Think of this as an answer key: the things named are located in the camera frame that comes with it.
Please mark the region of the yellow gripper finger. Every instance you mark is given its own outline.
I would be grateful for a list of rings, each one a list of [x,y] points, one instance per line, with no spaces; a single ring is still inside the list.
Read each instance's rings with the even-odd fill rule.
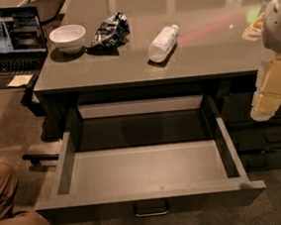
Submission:
[[[255,121],[269,120],[281,106],[281,54],[261,63],[255,86],[250,117]]]

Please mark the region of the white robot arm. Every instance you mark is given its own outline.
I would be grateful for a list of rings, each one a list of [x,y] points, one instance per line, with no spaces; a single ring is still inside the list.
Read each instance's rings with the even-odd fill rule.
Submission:
[[[281,106],[281,0],[271,0],[261,15],[261,40],[276,52],[271,61],[263,61],[257,70],[250,117],[265,122]]]

